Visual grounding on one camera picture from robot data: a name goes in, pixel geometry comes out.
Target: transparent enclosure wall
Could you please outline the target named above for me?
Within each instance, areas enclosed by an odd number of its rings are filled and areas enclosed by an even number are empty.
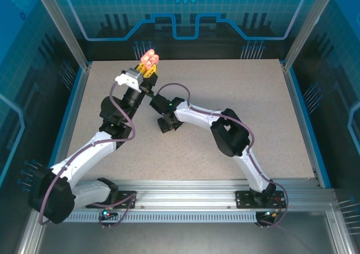
[[[284,59],[315,0],[56,0],[88,60]]]
[[[331,185],[359,202],[360,1],[330,0],[293,67]],[[345,216],[360,226],[356,211]]]
[[[40,0],[0,0],[0,19],[0,252],[8,254],[17,251],[34,167],[49,164],[79,67]]]

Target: beige work surface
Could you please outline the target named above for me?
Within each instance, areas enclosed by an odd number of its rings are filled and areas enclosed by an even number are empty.
[[[109,95],[121,70],[135,61],[95,61],[92,64],[76,121],[69,154],[89,141],[102,123],[100,103]],[[256,158],[272,178],[313,177],[278,60],[160,61],[154,91],[179,82],[191,91],[191,103],[212,110],[233,109],[254,132]],[[126,86],[114,96],[122,98]],[[186,98],[180,87],[165,88],[163,96]],[[136,138],[106,156],[83,178],[110,180],[244,179],[236,162],[217,148],[210,131],[188,123],[162,134],[160,117],[145,97],[133,118]]]

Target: speckled tabletop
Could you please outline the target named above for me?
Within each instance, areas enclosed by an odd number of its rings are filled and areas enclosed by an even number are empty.
[[[109,95],[121,70],[135,61],[95,61],[72,136],[69,154],[84,145],[102,123],[100,103]],[[160,61],[154,91],[169,82],[179,82],[191,91],[191,103],[207,109],[233,109],[254,132],[253,151],[272,178],[313,177],[311,164],[296,120],[293,105],[278,60],[177,60]],[[122,98],[126,86],[114,96]],[[172,99],[186,98],[182,88],[168,87],[161,93]],[[244,179],[238,165],[223,155],[212,134],[183,124],[162,134],[160,117],[145,97],[134,116],[137,136],[106,156],[83,178],[110,180],[228,180]]]

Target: black mounting plate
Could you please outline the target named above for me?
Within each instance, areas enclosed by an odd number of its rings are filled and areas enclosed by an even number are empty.
[[[251,191],[235,191],[236,208],[237,209],[278,209],[279,204],[275,201],[275,198],[279,198],[281,201],[281,208],[286,207],[286,201],[283,191],[275,191],[272,198],[264,206],[259,206],[251,193]]]
[[[127,198],[128,196],[130,196],[131,194],[136,194],[136,191],[118,191],[118,198],[116,199],[117,201],[123,200],[125,198]],[[114,209],[126,209],[128,208],[130,202],[132,199],[127,200],[126,202],[115,206]],[[136,202],[136,198],[134,199],[133,204],[130,206],[130,209],[134,209],[135,208],[135,202]],[[107,205],[106,202],[100,202],[99,204],[103,204],[103,205]],[[86,205],[86,208],[88,209],[99,209],[100,207],[97,207],[95,205],[89,204]]]

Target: orange object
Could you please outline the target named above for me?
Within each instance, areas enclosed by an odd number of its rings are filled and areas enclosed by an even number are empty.
[[[149,70],[154,64],[158,64],[159,55],[155,54],[155,51],[151,49],[148,50],[140,60],[145,65],[146,70]]]

